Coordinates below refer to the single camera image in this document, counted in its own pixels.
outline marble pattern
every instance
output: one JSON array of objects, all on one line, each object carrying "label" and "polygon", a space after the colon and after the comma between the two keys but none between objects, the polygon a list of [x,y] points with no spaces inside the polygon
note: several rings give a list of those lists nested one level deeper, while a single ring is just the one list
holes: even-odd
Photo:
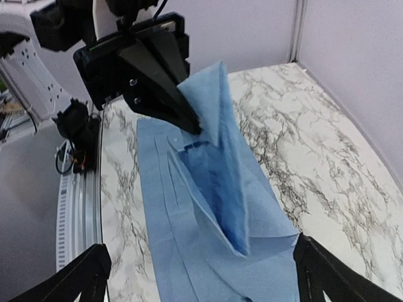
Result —
[{"label": "marble pattern", "polygon": [[[236,118],[293,224],[344,263],[403,298],[403,195],[333,100],[297,65],[229,75]],[[159,301],[124,101],[105,112],[103,241],[111,301]]]}]

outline cable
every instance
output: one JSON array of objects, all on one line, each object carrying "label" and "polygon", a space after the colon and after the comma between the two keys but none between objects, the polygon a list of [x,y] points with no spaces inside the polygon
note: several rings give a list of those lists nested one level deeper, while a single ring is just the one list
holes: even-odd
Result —
[{"label": "cable", "polygon": [[159,14],[161,14],[161,11],[164,9],[164,7],[165,7],[165,5],[166,5],[167,2],[168,2],[168,0],[164,0],[164,1],[162,2],[162,4],[159,6],[158,10],[157,10],[156,13],[154,14],[154,17],[152,17],[152,19],[153,19],[154,21],[158,18]]},{"label": "cable", "polygon": [[27,113],[27,115],[30,117],[31,122],[33,123],[33,127],[35,128],[35,133],[38,133],[38,127],[37,127],[37,124],[35,124],[35,121],[34,121],[34,119],[33,119],[32,114],[31,114],[30,112],[26,112],[26,113]]},{"label": "cable", "polygon": [[74,163],[74,161],[73,161],[73,160],[71,161],[70,166],[69,166],[65,171],[61,171],[61,170],[59,169],[59,153],[60,153],[61,150],[62,150],[62,149],[58,149],[58,151],[57,151],[57,153],[56,153],[56,157],[55,157],[55,167],[56,167],[57,173],[59,173],[60,175],[66,175],[66,174],[71,170],[71,168],[73,168],[73,163]]}]

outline black plastic part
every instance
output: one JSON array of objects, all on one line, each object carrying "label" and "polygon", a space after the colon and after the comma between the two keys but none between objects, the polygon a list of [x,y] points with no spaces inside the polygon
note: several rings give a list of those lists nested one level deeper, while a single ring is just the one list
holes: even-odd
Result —
[{"label": "black plastic part", "polygon": [[87,106],[76,99],[62,113],[57,113],[53,121],[60,135],[74,144],[73,172],[95,170],[98,153],[100,118],[88,115]]},{"label": "black plastic part", "polygon": [[9,302],[103,302],[111,259],[103,244],[94,244],[43,283]]},{"label": "black plastic part", "polygon": [[168,22],[175,24],[174,35],[181,57],[185,60],[189,54],[189,39],[184,33],[184,19],[176,13],[165,14],[157,21],[145,20],[137,23],[128,31],[106,36],[95,46],[86,46],[74,53],[73,59],[96,109],[102,110],[106,100],[123,94],[130,79],[136,79],[133,71],[118,56],[118,51],[136,43],[138,36],[147,37]]},{"label": "black plastic part", "polygon": [[75,52],[74,61],[98,110],[123,94],[133,111],[199,134],[197,116],[176,88],[189,76],[188,56],[184,18],[170,13],[84,47]]},{"label": "black plastic part", "polygon": [[85,6],[66,6],[56,1],[31,13],[32,25],[41,47],[57,51],[66,51],[78,41],[87,45],[96,42],[92,1],[83,1]]},{"label": "black plastic part", "polygon": [[147,48],[142,42],[137,42],[119,53],[136,74],[139,82],[136,86],[145,86],[144,90],[149,90],[147,94],[136,96],[137,89],[127,85],[123,96],[130,109],[168,121],[189,133],[200,134],[195,112],[176,88],[187,74],[173,35],[167,31],[159,32],[155,40],[152,35],[147,43],[152,46]]},{"label": "black plastic part", "polygon": [[7,55],[12,55],[14,53],[14,47],[23,40],[28,41],[29,38],[27,36],[8,31],[0,33],[0,58],[4,58]]},{"label": "black plastic part", "polygon": [[294,250],[301,302],[402,302],[357,274],[311,237],[300,234]]}]

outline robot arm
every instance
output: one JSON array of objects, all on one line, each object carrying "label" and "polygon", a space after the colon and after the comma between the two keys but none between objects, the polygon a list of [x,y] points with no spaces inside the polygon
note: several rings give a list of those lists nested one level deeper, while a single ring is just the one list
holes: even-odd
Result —
[{"label": "robot arm", "polygon": [[[158,1],[106,0],[107,6],[94,9],[102,7],[99,1],[104,0],[56,0],[32,13],[41,46],[64,51],[84,40],[87,45],[74,54],[74,61],[98,110],[123,95],[134,112],[199,134],[197,115],[176,88],[190,70],[184,18],[176,13],[158,16],[164,0],[153,18],[134,24],[141,9]],[[106,9],[116,16],[116,32],[98,38],[96,21]]]}]

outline cloth fold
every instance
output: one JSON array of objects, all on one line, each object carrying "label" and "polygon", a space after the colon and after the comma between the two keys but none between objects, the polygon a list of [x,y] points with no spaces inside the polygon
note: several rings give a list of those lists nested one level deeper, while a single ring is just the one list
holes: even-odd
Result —
[{"label": "cloth fold", "polygon": [[223,63],[178,89],[202,134],[154,119],[140,120],[137,130],[161,300],[298,301],[298,231],[237,128]]}]

